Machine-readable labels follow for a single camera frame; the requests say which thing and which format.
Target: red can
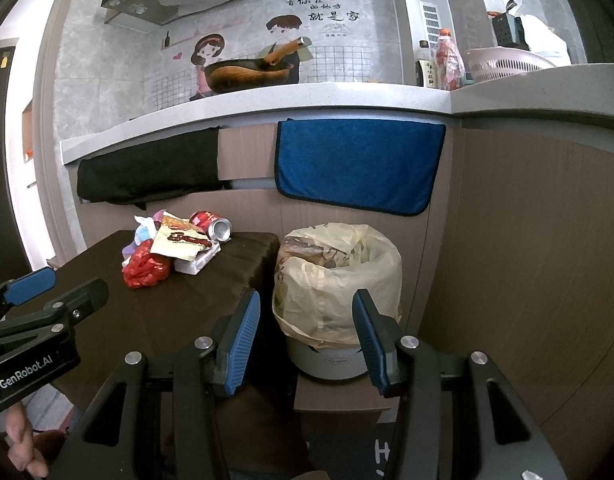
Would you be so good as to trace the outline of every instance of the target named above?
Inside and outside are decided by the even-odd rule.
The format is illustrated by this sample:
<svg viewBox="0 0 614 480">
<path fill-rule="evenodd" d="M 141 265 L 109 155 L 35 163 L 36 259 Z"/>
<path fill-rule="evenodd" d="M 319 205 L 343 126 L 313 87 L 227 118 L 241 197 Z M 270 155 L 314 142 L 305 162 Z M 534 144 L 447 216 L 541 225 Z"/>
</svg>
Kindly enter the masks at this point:
<svg viewBox="0 0 614 480">
<path fill-rule="evenodd" d="M 226 242 L 231 237 L 231 222 L 209 211 L 198 211 L 189 221 L 215 242 Z"/>
</svg>

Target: red plastic bag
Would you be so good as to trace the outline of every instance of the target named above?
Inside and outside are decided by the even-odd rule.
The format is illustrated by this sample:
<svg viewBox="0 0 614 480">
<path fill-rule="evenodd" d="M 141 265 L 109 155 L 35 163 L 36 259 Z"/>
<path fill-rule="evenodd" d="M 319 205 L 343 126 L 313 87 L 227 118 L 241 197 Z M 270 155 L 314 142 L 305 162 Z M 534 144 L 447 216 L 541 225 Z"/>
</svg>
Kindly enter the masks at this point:
<svg viewBox="0 0 614 480">
<path fill-rule="evenodd" d="M 169 276 L 171 258 L 151 254 L 152 245 L 151 239 L 143 241 L 122 270 L 122 278 L 129 288 L 157 285 Z"/>
</svg>

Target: vent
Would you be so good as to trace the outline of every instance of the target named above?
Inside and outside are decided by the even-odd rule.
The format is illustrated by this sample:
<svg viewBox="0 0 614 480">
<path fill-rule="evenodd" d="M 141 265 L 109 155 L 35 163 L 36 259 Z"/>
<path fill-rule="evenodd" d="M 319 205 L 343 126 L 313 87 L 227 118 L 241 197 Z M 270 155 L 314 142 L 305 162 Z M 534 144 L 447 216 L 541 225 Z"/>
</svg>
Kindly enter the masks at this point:
<svg viewBox="0 0 614 480">
<path fill-rule="evenodd" d="M 429 46 L 435 49 L 438 46 L 438 37 L 440 36 L 440 16 L 438 16 L 438 7 L 436 4 L 428 2 L 420 2 L 420 12 L 422 13 L 424 23 L 424 35 L 429 42 Z"/>
</svg>

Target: blue towel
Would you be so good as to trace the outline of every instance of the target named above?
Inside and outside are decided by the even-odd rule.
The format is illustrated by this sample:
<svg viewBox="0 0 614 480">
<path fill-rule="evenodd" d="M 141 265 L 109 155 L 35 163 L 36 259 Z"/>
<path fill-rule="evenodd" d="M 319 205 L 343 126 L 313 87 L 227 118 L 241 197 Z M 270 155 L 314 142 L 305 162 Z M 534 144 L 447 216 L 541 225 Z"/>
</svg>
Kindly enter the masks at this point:
<svg viewBox="0 0 614 480">
<path fill-rule="evenodd" d="M 299 200 L 417 215 L 431 199 L 444 131 L 417 121 L 282 121 L 276 186 Z"/>
</svg>

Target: brand logo on trash can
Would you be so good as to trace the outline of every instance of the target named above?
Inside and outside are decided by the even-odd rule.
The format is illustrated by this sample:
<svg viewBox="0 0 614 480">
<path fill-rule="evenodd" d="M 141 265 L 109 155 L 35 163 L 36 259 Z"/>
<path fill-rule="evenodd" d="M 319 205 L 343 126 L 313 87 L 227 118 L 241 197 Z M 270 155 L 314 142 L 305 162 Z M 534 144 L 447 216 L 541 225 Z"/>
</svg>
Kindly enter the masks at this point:
<svg viewBox="0 0 614 480">
<path fill-rule="evenodd" d="M 353 361 L 353 359 L 351 359 L 350 357 L 327 357 L 325 359 L 325 363 L 328 363 L 330 365 L 346 365 L 351 361 Z"/>
<path fill-rule="evenodd" d="M 29 377 L 32 374 L 35 374 L 38 370 L 41 370 L 46 365 L 51 365 L 51 364 L 53 364 L 52 357 L 50 355 L 47 355 L 42 359 L 42 363 L 40 361 L 36 361 L 31 366 L 26 366 L 22 370 L 16 371 L 10 378 L 1 379 L 0 387 L 4 390 L 5 388 L 13 386 L 18 381 L 26 377 Z"/>
</svg>

